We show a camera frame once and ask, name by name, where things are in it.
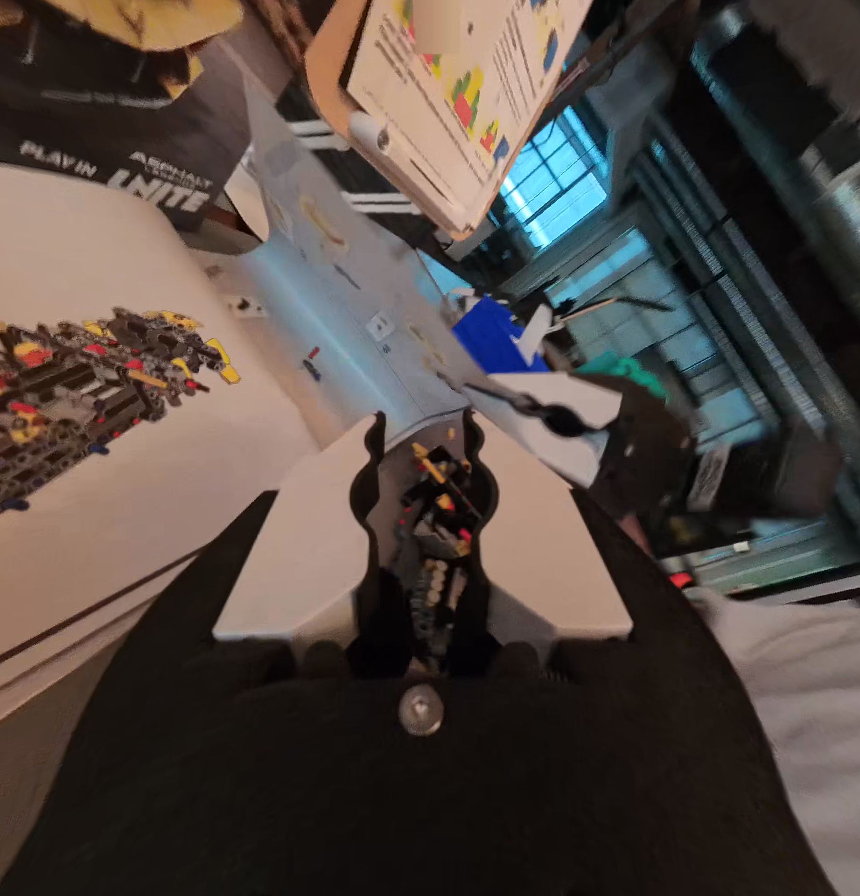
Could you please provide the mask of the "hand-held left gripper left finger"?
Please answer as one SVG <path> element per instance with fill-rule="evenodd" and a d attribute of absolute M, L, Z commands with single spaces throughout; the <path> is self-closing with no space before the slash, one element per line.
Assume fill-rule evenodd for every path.
<path fill-rule="evenodd" d="M 363 418 L 281 480 L 229 598 L 218 643 L 350 645 L 357 590 L 377 570 L 367 516 L 379 498 L 386 418 Z"/>

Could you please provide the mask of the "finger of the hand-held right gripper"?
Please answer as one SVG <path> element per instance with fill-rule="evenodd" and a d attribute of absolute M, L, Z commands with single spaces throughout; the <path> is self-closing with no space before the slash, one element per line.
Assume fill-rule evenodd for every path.
<path fill-rule="evenodd" d="M 470 405 L 573 485 L 585 488 L 593 485 L 610 439 L 608 433 L 592 432 L 575 437 L 555 434 L 541 420 L 518 413 L 496 398 L 470 398 Z"/>
<path fill-rule="evenodd" d="M 620 392 L 567 373 L 493 374 L 463 388 L 476 409 L 510 411 L 552 431 L 604 430 L 619 417 L 623 402 Z"/>

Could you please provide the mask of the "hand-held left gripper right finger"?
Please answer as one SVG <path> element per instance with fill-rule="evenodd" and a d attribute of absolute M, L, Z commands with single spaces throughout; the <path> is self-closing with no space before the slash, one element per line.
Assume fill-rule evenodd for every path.
<path fill-rule="evenodd" d="M 466 410 L 465 450 L 491 478 L 476 532 L 497 641 L 624 640 L 633 621 L 569 484 L 484 415 Z"/>

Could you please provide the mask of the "lego car model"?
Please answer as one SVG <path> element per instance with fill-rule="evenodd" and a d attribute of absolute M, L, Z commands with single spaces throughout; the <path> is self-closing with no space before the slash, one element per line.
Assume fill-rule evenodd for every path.
<path fill-rule="evenodd" d="M 392 573 L 404 593 L 413 660 L 443 675 L 451 668 L 458 604 L 469 581 L 468 562 L 478 509 L 468 498 L 471 464 L 446 444 L 410 445 L 415 480 L 400 497 Z"/>

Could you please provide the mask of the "lego instruction booklet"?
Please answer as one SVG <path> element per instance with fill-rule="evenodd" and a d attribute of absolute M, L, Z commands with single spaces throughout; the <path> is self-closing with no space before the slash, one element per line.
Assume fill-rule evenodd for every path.
<path fill-rule="evenodd" d="M 354 210 L 247 88 L 268 240 L 193 252 L 155 205 L 0 165 L 0 319 L 186 312 L 242 375 L 132 425 L 0 517 L 0 720 L 99 652 L 188 557 L 370 412 L 397 442 L 464 406 L 475 366 L 416 288 L 415 253 Z"/>

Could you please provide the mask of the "lego set box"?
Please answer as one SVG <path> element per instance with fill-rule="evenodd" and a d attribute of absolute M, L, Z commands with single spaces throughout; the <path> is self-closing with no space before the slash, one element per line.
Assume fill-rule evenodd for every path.
<path fill-rule="evenodd" d="M 252 143 L 245 65 L 279 94 L 254 2 L 0 1 L 0 162 L 197 230 Z"/>

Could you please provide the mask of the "teal container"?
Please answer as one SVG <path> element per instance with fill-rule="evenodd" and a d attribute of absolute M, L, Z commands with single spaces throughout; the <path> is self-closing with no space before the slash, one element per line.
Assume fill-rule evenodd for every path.
<path fill-rule="evenodd" d="M 623 357 L 611 350 L 579 365 L 575 373 L 589 376 L 622 377 L 643 388 L 664 405 L 668 405 L 670 401 L 667 388 L 655 374 L 643 367 L 636 358 Z"/>

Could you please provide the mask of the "white paper slip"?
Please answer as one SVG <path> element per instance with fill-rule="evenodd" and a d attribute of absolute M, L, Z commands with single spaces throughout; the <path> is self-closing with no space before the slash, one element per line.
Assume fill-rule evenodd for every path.
<path fill-rule="evenodd" d="M 552 320 L 552 308 L 545 304 L 536 308 L 516 342 L 517 349 L 521 354 L 532 358 L 537 353 L 544 337 L 552 327 Z"/>

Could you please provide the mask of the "desk lamp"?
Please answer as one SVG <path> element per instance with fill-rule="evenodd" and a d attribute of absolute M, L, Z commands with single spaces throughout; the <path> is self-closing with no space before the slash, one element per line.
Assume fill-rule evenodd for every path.
<path fill-rule="evenodd" d="M 552 320 L 550 331 L 565 329 L 569 322 L 573 322 L 583 316 L 590 315 L 596 311 L 613 305 L 624 305 L 627 307 L 654 311 L 658 313 L 670 313 L 673 310 L 671 306 L 659 300 L 633 297 L 629 295 L 604 297 L 590 301 L 585 305 L 568 309 L 567 313 L 559 315 Z"/>

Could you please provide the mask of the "blue plastic bin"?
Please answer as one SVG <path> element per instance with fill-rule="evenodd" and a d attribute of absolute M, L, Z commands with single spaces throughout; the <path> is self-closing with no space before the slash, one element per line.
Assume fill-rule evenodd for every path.
<path fill-rule="evenodd" d="M 517 347 L 524 329 L 514 323 L 507 306 L 489 296 L 468 297 L 467 312 L 452 333 L 486 375 L 547 374 L 551 371 L 540 353 L 526 361 Z"/>

